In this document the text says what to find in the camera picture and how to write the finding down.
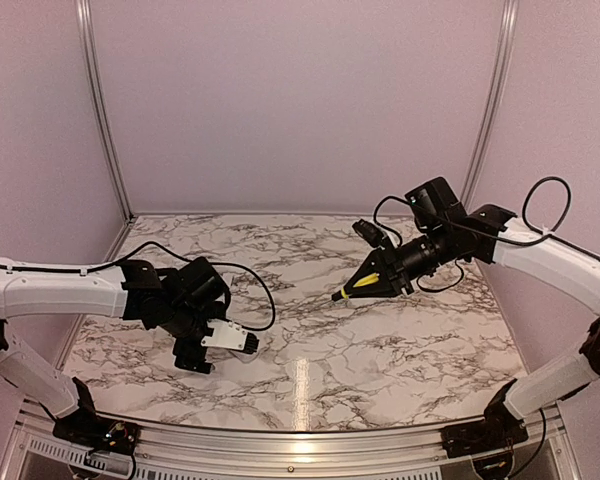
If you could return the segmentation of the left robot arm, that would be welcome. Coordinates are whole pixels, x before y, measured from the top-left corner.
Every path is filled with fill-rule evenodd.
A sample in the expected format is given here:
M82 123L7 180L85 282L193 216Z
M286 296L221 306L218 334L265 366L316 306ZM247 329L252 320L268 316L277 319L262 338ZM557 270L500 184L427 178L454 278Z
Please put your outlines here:
M88 387L52 367L8 329L8 320L82 314L139 321L174 338L177 367L207 373L208 348L239 351L248 344L248 332L226 318L229 302L227 284L205 258L181 268L132 259L67 267L0 259L0 376L38 400L57 427L96 445L107 430Z

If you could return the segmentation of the yellow handled screwdriver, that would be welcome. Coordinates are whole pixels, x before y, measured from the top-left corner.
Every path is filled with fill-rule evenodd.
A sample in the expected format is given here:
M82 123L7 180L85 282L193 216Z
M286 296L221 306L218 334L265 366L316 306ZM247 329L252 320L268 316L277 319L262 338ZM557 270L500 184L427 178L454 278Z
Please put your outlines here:
M343 286L339 291L333 293L330 299L334 302L340 300L346 300L352 298L356 289L360 289L363 287L368 287L374 285L379 282L380 276L378 273L371 273L364 277L361 277L357 280L351 279L345 286Z

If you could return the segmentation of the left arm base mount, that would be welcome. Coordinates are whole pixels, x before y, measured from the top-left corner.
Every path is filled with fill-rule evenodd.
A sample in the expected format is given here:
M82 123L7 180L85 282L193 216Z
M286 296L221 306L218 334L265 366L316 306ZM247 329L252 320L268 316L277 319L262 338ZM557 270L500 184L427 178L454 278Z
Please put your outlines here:
M95 452L106 451L132 455L140 427L122 420L95 417L89 419L60 419L54 424L56 438L88 447Z

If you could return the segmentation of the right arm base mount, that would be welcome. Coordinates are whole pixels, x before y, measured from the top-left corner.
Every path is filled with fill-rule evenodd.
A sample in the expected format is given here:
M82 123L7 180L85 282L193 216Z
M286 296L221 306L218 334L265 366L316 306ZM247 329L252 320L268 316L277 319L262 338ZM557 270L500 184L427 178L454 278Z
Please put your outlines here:
M476 455L510 448L528 440L526 427L478 420L446 426L441 430L442 446L449 458Z

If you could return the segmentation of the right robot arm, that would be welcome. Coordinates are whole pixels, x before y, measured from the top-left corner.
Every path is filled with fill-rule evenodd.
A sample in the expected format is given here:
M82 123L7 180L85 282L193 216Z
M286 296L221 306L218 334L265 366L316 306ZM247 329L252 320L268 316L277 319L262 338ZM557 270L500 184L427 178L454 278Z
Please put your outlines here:
M583 344L529 376L503 387L475 430L495 448L534 411L567 398L600 379L600 256L541 230L524 215L486 204L469 213L448 182L436 177L400 199L409 206L420 235L393 242L391 228L359 220L354 231L371 252L331 299L393 298L411 294L418 280L457 260L478 260L525 273L580 302L595 314Z

